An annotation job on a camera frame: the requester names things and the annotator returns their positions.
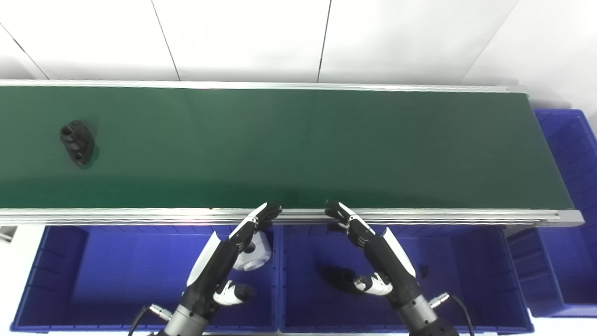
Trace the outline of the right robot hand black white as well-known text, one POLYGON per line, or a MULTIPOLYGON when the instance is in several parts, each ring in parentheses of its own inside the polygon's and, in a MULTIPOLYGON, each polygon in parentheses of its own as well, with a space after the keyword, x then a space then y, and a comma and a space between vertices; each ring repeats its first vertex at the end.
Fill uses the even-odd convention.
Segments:
POLYGON ((350 294, 385 296, 395 310, 416 305, 422 295, 416 271, 389 228, 376 234, 360 215, 341 202, 326 201, 326 215, 337 219, 331 231, 343 232, 364 252, 373 272, 356 274, 349 268, 325 266, 322 276, 333 287, 350 294))

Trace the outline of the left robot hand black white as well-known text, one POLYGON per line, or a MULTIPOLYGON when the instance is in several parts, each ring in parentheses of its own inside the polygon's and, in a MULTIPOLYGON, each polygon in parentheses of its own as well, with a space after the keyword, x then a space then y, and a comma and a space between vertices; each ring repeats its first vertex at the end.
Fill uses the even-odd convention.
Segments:
POLYGON ((248 302, 254 296, 250 285, 229 280, 237 258, 250 245, 254 235, 269 228, 282 212, 277 203, 263 203, 250 212, 224 240, 214 233, 196 260, 177 313, 209 321, 221 306, 248 302))

